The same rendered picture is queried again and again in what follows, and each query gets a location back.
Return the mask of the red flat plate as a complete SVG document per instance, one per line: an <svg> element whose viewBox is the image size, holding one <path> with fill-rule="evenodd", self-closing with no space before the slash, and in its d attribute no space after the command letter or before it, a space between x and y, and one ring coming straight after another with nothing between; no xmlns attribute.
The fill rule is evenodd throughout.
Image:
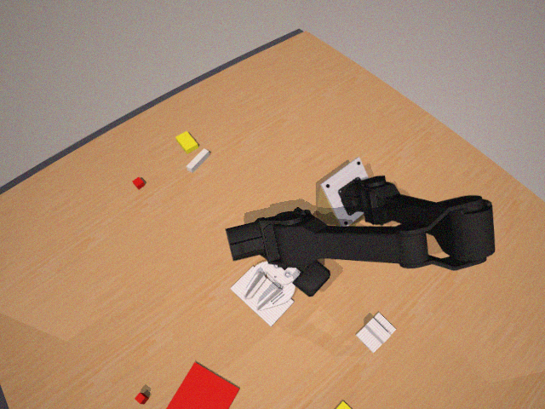
<svg viewBox="0 0 545 409"><path fill-rule="evenodd" d="M228 409L239 388L193 364L166 409Z"/></svg>

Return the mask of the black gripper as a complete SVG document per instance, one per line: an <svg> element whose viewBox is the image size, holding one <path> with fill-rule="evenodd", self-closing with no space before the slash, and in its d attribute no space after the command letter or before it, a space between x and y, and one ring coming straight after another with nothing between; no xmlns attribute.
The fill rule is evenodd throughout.
<svg viewBox="0 0 545 409"><path fill-rule="evenodd" d="M308 297L312 297L330 278L330 270L318 260L297 269L301 272L292 284Z"/></svg>

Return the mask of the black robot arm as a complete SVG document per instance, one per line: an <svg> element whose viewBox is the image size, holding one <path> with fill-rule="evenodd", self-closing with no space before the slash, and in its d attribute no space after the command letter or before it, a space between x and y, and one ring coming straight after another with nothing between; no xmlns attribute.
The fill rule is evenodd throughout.
<svg viewBox="0 0 545 409"><path fill-rule="evenodd" d="M372 225L401 224L328 226L297 207L226 228L232 261L266 254L267 263L278 268L302 268L330 258L398 263L401 268L433 264L455 271L483 263L495 252L493 206L481 196L433 202L400 194L385 176L362 181L357 176L337 192L349 216L362 211ZM428 255L426 233L448 257Z"/></svg>

